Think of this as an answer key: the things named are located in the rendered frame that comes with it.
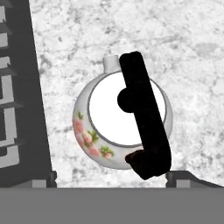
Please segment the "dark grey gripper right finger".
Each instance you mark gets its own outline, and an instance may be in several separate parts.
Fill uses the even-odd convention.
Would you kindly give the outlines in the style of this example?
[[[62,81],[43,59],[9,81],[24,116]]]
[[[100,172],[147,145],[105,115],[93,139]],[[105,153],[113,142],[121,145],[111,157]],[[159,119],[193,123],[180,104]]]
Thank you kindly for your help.
[[[199,179],[189,171],[169,171],[165,174],[166,187],[170,188],[221,188],[221,185]]]

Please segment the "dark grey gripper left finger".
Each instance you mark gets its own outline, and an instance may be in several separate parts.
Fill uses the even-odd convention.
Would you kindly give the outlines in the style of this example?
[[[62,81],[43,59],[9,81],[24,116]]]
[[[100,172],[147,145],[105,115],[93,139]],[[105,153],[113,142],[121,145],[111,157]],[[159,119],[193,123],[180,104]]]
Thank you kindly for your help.
[[[56,171],[50,171],[44,177],[29,177],[19,180],[14,188],[56,188],[58,175]]]

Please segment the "dark grey stove hob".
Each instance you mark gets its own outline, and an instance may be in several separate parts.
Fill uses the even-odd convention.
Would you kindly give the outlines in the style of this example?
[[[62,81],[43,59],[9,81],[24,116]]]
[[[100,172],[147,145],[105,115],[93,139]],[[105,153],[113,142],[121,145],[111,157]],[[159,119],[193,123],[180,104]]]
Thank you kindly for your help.
[[[29,0],[0,0],[0,187],[51,171]]]

